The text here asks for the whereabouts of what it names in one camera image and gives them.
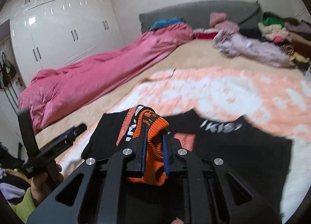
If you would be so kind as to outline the left forearm green sleeve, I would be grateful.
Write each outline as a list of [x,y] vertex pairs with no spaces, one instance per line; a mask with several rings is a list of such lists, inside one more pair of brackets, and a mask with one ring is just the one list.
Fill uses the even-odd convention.
[[15,214],[26,223],[30,214],[36,209],[36,200],[33,198],[31,189],[28,188],[23,200],[17,204],[11,206]]

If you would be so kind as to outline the left hand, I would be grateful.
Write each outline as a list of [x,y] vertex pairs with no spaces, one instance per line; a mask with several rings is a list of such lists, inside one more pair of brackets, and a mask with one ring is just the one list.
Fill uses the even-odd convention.
[[[64,180],[63,174],[61,174],[62,167],[60,165],[56,165],[56,171],[56,185],[58,186]],[[47,173],[42,173],[32,178],[31,196],[36,207],[39,206],[43,202],[43,200],[51,193],[51,189],[47,185],[47,179]]]

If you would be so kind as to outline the right hand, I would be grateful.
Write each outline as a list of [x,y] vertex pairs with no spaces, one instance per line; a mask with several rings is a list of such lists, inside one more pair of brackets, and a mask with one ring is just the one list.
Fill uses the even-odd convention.
[[183,221],[179,218],[176,218],[171,224],[183,224]]

